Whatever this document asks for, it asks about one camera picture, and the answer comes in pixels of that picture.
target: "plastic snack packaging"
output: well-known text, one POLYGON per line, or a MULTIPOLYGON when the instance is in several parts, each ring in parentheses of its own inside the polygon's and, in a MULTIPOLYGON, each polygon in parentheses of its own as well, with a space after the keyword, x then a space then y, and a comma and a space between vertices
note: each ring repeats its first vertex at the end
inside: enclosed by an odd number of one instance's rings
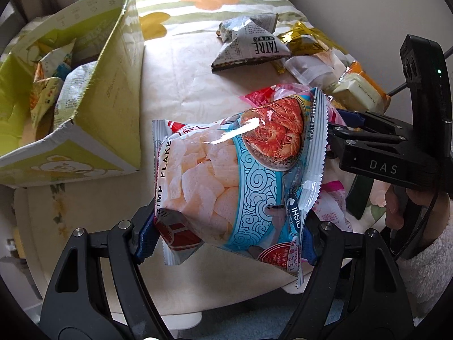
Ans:
POLYGON ((342 54, 341 51, 338 51, 336 49, 332 49, 329 51, 324 51, 324 52, 319 52, 314 54, 313 56, 321 60, 323 63, 331 67, 334 71, 334 76, 337 78, 337 81, 340 79, 340 77, 343 75, 343 73, 346 71, 346 66, 343 64, 343 62, 338 58, 337 54, 334 53, 334 50, 336 53, 342 54))
POLYGON ((346 219, 346 195, 339 180, 321 184, 318 199, 313 211, 321 221, 330 221, 343 231, 351 231, 351 223, 346 219))
POLYGON ((328 38, 315 27, 309 28, 306 23, 298 21, 289 31, 278 35, 278 38, 291 50, 293 56, 314 55, 318 52, 336 48, 346 54, 345 49, 328 38))
POLYGON ((290 57, 289 49, 272 34, 277 18, 278 14, 260 14, 220 23, 217 33, 223 46, 211 65, 212 71, 290 57))
POLYGON ((211 124, 153 121, 166 264, 206 242, 297 275, 321 184, 326 101, 313 89, 211 124))
POLYGON ((39 141, 52 132, 52 123, 54 121, 54 107, 51 106, 46 113, 42 116, 36 128, 32 127, 31 117, 25 119, 23 125, 22 138, 19 141, 19 146, 28 145, 30 143, 39 141))
MULTIPOLYGON (((245 102, 250 104, 252 107, 265 105, 276 101, 277 99, 284 98, 290 95, 306 95, 309 91, 309 87, 304 86, 299 83, 293 84, 276 84, 274 86, 266 87, 255 92, 249 93, 245 96, 241 96, 245 102)), ((333 99, 331 96, 328 96, 327 110, 328 110, 328 121, 329 123, 334 123, 342 126, 346 126, 346 123, 341 118, 341 115, 338 113, 337 109, 333 104, 333 99)))
POLYGON ((74 41, 50 51, 39 62, 30 93, 30 115, 33 128, 55 103, 66 76, 71 71, 74 41))
POLYGON ((390 104, 390 97, 354 61, 327 92, 348 110, 373 111, 383 114, 390 104))
POLYGON ((93 61, 80 65, 67 75, 55 105, 54 130, 73 115, 82 100, 96 64, 97 61, 93 61))
POLYGON ((301 84, 322 90, 338 83, 334 69, 316 56, 294 56, 285 62, 287 69, 301 84))

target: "metal screw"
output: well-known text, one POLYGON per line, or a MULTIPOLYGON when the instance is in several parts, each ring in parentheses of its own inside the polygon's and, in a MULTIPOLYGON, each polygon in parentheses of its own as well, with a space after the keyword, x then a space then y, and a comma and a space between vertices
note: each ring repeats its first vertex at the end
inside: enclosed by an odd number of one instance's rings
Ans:
POLYGON ((123 220, 123 221, 120 221, 120 223, 118 224, 118 227, 121 229, 121 230, 125 230, 127 229, 128 227, 130 227, 131 225, 131 222, 129 220, 123 220))
POLYGON ((376 229, 368 229, 367 232, 370 237, 377 237, 379 235, 379 232, 376 229))
POLYGON ((323 230, 332 230, 334 228, 334 224, 332 224, 330 221, 323 221, 321 222, 321 228, 323 230))
POLYGON ((85 232, 85 229, 84 228, 77 228, 74 230, 74 233, 72 233, 75 237, 79 237, 81 235, 83 235, 83 233, 85 232))

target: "printed shrimp image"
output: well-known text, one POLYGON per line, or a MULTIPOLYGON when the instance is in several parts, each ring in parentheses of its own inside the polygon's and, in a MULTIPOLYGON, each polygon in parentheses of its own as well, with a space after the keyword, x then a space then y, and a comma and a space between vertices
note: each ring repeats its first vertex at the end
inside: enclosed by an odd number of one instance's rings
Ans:
POLYGON ((290 167, 301 149, 304 131, 297 99, 287 97, 246 111, 241 124, 253 118, 260 119, 259 125, 242 135, 246 145, 255 150, 253 155, 258 153, 267 157, 267 160, 257 157, 265 166, 274 164, 278 168, 280 164, 282 170, 290 167))

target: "green cardboard box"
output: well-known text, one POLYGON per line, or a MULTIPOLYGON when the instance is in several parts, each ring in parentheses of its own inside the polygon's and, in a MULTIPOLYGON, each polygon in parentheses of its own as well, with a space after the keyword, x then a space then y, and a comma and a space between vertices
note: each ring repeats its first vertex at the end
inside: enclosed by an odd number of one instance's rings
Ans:
POLYGON ((125 175, 140 167, 144 40, 135 0, 80 0, 22 38, 0 67, 0 184, 29 187, 125 175), (73 63, 97 66, 71 119, 19 147, 42 47, 76 38, 73 63))

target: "blue gripper pad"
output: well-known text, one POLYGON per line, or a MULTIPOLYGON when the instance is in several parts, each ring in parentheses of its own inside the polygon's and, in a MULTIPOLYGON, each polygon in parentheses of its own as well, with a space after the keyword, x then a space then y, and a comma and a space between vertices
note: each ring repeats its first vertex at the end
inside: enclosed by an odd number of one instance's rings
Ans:
POLYGON ((146 258, 151 257, 156 248, 159 236, 159 232, 154 226, 154 213, 152 213, 140 231, 138 249, 135 253, 135 257, 141 263, 143 263, 146 258))
POLYGON ((307 227, 304 228, 302 235, 302 258, 306 259, 310 265, 315 265, 318 261, 318 256, 313 247, 313 237, 307 227))

